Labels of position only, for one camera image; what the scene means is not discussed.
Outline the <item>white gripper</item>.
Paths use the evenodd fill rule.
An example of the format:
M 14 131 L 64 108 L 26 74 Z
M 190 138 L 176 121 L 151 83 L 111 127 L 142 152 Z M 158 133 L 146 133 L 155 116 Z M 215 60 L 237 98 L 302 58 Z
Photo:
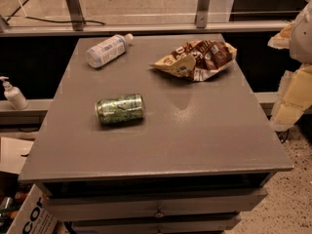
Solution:
M 312 65 L 308 64 L 312 63 L 312 1 L 267 45 L 279 50 L 290 48 L 291 58 L 303 63 L 295 72 L 285 71 L 271 111 L 271 128 L 285 132 L 312 105 Z

